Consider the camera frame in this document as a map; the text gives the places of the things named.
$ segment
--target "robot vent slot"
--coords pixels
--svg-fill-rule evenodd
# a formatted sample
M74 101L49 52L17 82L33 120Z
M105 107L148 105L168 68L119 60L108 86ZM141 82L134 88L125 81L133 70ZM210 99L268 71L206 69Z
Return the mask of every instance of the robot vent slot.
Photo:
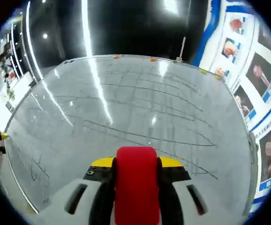
M197 211L198 211L198 214L199 215L203 215L206 213L206 207L204 202L202 201L201 199L201 195L199 194L198 190L195 188L194 185L189 185L187 186L188 188L188 191L190 192L193 200L194 200L194 203L197 207Z
M84 191L86 190L86 188L87 188L86 185L79 185L78 188L76 188L76 190L72 194L70 200L68 201L65 209L71 215L74 215L74 213L77 209L78 203L79 203Z

